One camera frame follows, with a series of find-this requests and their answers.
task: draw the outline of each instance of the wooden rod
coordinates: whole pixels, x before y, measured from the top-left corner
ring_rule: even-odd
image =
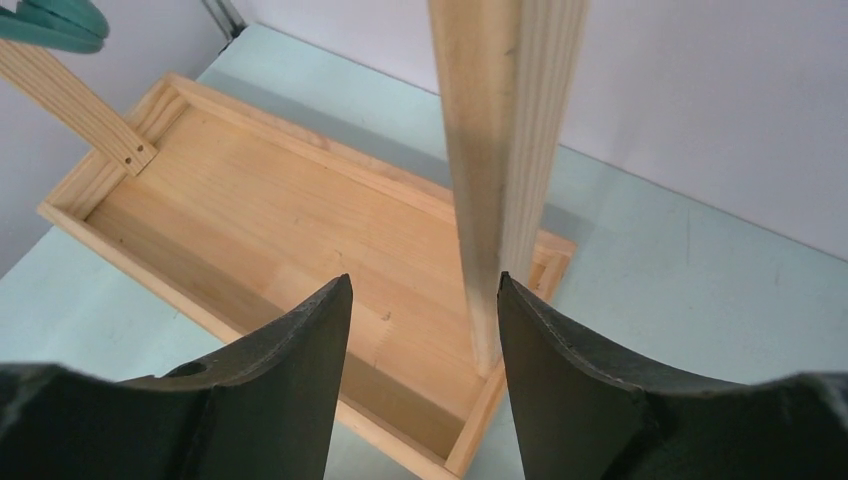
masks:
[[[157,150],[47,50],[0,40],[0,75],[137,175]]]
[[[588,0],[430,0],[479,373],[500,357],[500,272],[528,279]]]

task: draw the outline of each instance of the wooden frame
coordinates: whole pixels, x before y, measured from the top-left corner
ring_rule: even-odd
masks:
[[[462,477],[506,385],[502,363],[476,371],[450,192],[175,75],[127,123],[158,149],[145,169],[94,150],[39,212],[225,342],[350,272],[337,418],[421,477]],[[539,233],[538,295],[574,248]]]

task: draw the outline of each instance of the tray rim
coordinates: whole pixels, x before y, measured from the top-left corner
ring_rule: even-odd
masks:
[[[284,148],[296,154],[456,224],[449,189],[173,73],[156,82],[125,118],[155,144],[189,107],[225,118],[273,144],[282,146],[280,142],[285,140]],[[239,332],[220,320],[225,316],[85,222],[126,175],[120,165],[92,150],[48,194],[38,212],[217,338],[227,343],[240,338]],[[539,231],[534,261],[544,270],[532,289],[544,300],[551,300],[575,249],[570,240]],[[343,395],[337,403],[336,418],[413,473],[423,478],[456,479],[470,466],[505,391],[501,360],[486,378],[447,459],[391,425],[381,424],[376,412],[357,409],[355,402]]]

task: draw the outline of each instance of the wooden slat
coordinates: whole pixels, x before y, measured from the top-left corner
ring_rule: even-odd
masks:
[[[127,124],[148,142],[159,141],[168,127],[188,108],[188,101],[166,80],[159,80],[125,117]],[[85,220],[115,188],[127,170],[94,149],[71,170],[45,200],[72,216]]]
[[[526,281],[588,0],[430,0],[478,372],[500,272]]]
[[[477,404],[474,405],[471,414],[465,421],[465,428],[460,432],[459,438],[457,438],[456,444],[454,444],[453,450],[451,450],[445,462],[445,468],[455,473],[457,477],[464,477],[468,467],[471,466],[477,448],[483,441],[483,435],[486,434],[486,428],[501,404],[504,392],[506,392],[506,373],[504,372],[503,360],[501,360],[486,381]]]
[[[156,156],[150,142],[47,50],[0,40],[0,75],[131,175]]]

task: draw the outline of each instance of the white wall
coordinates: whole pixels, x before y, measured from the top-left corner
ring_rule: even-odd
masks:
[[[10,2],[0,2],[11,7]],[[200,0],[95,0],[112,33],[96,55],[60,59],[119,112],[163,73],[196,76],[224,47]],[[47,231],[35,207],[86,144],[14,87],[0,81],[0,276]]]
[[[426,0],[235,4],[437,90]],[[561,140],[848,259],[846,26],[841,0],[592,0]]]

